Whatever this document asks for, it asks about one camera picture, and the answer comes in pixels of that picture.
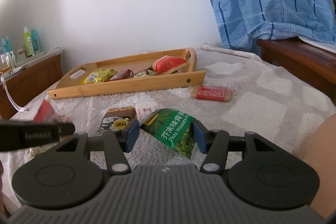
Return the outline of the right hand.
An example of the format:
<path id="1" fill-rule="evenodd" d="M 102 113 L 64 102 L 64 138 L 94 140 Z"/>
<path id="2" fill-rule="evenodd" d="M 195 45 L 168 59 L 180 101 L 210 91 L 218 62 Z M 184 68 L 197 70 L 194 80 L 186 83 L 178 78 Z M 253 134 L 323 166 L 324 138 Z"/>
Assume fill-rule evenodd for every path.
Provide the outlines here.
<path id="1" fill-rule="evenodd" d="M 335 211 L 335 115 L 327 118 L 309 137 L 303 160 L 315 169 L 320 180 L 311 207 L 327 218 Z"/>

